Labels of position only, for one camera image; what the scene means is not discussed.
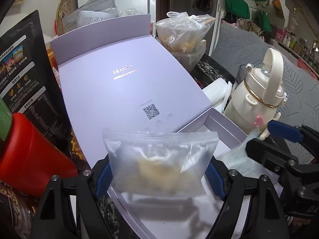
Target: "blue gripper pad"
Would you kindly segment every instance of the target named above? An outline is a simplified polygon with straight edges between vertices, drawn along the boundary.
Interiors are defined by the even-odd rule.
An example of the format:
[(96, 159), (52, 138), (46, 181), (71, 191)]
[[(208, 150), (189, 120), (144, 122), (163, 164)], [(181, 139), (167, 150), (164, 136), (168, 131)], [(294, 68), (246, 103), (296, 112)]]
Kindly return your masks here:
[(303, 135), (300, 131), (293, 126), (272, 120), (267, 126), (270, 134), (275, 134), (282, 138), (285, 138), (293, 143), (297, 143), (303, 140)]
[(112, 182), (113, 174), (111, 171), (111, 165), (110, 163), (107, 163), (102, 170), (100, 176), (97, 179), (96, 183), (96, 192), (95, 196), (100, 197), (104, 196), (107, 193), (107, 190)]
[(214, 194), (220, 197), (221, 200), (224, 200), (226, 197), (224, 182), (212, 163), (209, 163), (205, 174)]

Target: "black handbag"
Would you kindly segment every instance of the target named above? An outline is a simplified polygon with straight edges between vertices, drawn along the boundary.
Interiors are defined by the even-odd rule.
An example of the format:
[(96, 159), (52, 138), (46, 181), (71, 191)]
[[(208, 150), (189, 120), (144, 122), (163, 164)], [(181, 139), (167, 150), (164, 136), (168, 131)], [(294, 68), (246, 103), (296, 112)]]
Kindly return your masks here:
[(213, 6), (213, 0), (195, 0), (192, 7), (197, 11), (211, 14), (213, 12)]

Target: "bolt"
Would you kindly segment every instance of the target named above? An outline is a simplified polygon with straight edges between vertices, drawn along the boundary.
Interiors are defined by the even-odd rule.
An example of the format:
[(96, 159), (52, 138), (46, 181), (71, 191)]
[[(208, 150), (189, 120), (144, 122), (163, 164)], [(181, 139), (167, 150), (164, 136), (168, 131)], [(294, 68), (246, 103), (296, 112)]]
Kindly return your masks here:
[(304, 186), (299, 187), (299, 189), (298, 189), (298, 194), (299, 194), (300, 196), (304, 196), (305, 193), (306, 193), (306, 188), (305, 188)]
[(276, 166), (276, 167), (274, 168), (274, 171), (275, 171), (275, 172), (279, 172), (279, 171), (280, 171), (280, 167), (279, 167), (279, 166)]
[(236, 171), (236, 170), (229, 170), (229, 174), (231, 175), (231, 176), (236, 176), (237, 174), (238, 174), (238, 172)]
[(290, 166), (294, 166), (294, 165), (296, 165), (296, 161), (290, 159), (290, 160), (288, 161), (288, 164), (289, 164)]
[(58, 178), (59, 178), (59, 176), (57, 174), (55, 174), (55, 175), (52, 175), (51, 180), (56, 181), (56, 180), (58, 180)]
[(89, 176), (91, 173), (92, 173), (91, 170), (84, 170), (84, 171), (83, 171), (83, 175), (84, 175), (84, 176)]
[(261, 179), (266, 182), (267, 180), (269, 180), (269, 177), (267, 175), (261, 175)]

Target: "open box lid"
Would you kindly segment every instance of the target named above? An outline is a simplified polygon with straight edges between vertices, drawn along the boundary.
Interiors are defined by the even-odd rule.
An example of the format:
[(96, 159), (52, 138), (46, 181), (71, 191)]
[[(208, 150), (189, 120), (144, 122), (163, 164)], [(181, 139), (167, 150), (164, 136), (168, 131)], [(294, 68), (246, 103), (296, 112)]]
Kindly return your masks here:
[(91, 167), (107, 154), (104, 127), (174, 132), (211, 106), (149, 34), (150, 17), (105, 20), (51, 41), (70, 122)]

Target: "black packaging bag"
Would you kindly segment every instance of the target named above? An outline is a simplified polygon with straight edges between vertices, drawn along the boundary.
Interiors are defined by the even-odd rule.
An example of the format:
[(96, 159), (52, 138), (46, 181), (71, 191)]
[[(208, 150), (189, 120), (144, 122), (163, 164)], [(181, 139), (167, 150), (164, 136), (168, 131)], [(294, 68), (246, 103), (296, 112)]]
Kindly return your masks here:
[(0, 37), (0, 97), (12, 113), (25, 114), (70, 156), (71, 125), (47, 56), (38, 11)]

